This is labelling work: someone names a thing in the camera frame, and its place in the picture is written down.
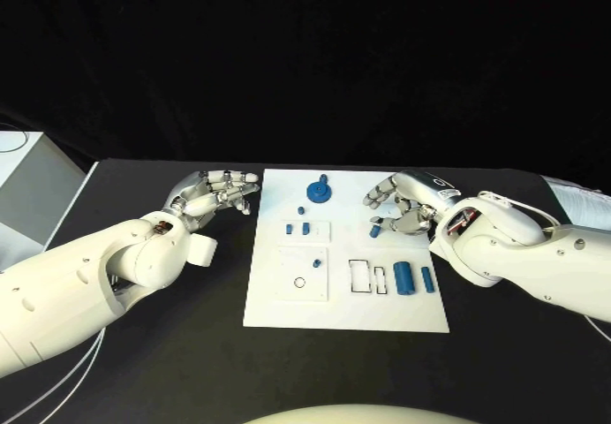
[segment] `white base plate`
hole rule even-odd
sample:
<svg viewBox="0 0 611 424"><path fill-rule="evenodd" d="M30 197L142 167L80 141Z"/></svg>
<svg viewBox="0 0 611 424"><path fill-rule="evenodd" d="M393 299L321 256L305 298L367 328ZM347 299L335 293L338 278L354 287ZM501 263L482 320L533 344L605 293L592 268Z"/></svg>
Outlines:
<svg viewBox="0 0 611 424"><path fill-rule="evenodd" d="M332 196L321 204L305 195L319 175L328 177ZM390 175L340 170L265 170L256 221L255 250L244 303L246 327L368 329L449 332L432 268L426 235L410 237L381 231L368 237L371 216L397 217L391 198L377 210L363 197ZM305 214L298 215L302 206ZM318 223L312 237L301 223ZM292 223L292 234L285 232ZM312 267L312 258L321 266ZM351 291L350 260L367 260L371 293ZM391 265L409 262L416 293L397 295ZM376 294L374 267L383 267L387 294ZM435 293L426 293L420 267L429 267ZM302 288L293 280L306 275Z"/></svg>

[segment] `robotic arm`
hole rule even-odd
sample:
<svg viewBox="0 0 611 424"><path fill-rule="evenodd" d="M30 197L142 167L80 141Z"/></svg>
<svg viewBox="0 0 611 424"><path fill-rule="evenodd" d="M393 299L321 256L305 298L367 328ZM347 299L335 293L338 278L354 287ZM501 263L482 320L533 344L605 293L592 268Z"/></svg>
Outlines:
<svg viewBox="0 0 611 424"><path fill-rule="evenodd" d="M0 377L64 352L178 277L207 267L216 241L194 232L214 211L249 214L256 175L191 173L164 208L77 238L0 271Z"/></svg>
<svg viewBox="0 0 611 424"><path fill-rule="evenodd" d="M376 185L364 198L374 209L394 194L402 217L371 218L387 231L417 235L436 223L430 251L474 284L502 278L538 300L611 322L611 231L560 225L521 203L481 192L464 198L425 172L406 170ZM515 208L550 221L541 229Z"/></svg>

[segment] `robotic hand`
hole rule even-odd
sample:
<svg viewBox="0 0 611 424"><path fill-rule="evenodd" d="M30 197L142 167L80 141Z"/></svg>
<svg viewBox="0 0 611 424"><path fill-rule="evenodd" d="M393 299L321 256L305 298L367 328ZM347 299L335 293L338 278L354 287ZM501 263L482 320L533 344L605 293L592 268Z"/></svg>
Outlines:
<svg viewBox="0 0 611 424"><path fill-rule="evenodd" d="M193 234L214 211L249 214L256 175L191 173L161 211L77 238L0 271L0 377L64 352L180 275L207 267L216 241Z"/></svg>
<svg viewBox="0 0 611 424"><path fill-rule="evenodd" d="M384 179L363 203L376 209L394 193L402 217L371 218L383 230L409 235L436 223L430 251L474 284L502 278L536 298L611 322L611 231L560 225L540 210L494 193L464 198L426 172L404 170ZM541 229L514 206L550 221Z"/></svg>

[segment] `black tabletop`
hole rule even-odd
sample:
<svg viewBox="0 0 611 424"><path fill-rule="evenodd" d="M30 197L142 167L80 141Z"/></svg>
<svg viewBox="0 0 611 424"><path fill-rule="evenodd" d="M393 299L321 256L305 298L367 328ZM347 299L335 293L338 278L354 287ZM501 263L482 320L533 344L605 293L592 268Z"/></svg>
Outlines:
<svg viewBox="0 0 611 424"><path fill-rule="evenodd" d="M158 210L194 170L262 175L265 168L397 170L102 161L51 246ZM569 222L537 175L426 170L464 194L491 190ZM484 423L611 420L611 345L583 317L508 282L474 286L435 256L449 334L244 328L257 193L250 201L250 216L227 209L201 231L219 241L213 265L187 265L175 283L108 327L89 376L50 422L234 424L344 403L406 405ZM60 379L89 345L0 380L0 418ZM23 422L37 422L69 390Z"/></svg>

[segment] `black curtain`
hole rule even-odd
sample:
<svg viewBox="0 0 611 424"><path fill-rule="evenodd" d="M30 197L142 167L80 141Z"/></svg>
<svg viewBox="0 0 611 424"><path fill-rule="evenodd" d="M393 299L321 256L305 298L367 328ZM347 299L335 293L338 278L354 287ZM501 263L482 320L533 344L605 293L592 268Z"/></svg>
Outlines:
<svg viewBox="0 0 611 424"><path fill-rule="evenodd" d="M1 2L0 114L86 161L510 167L605 189L608 28L559 2Z"/></svg>

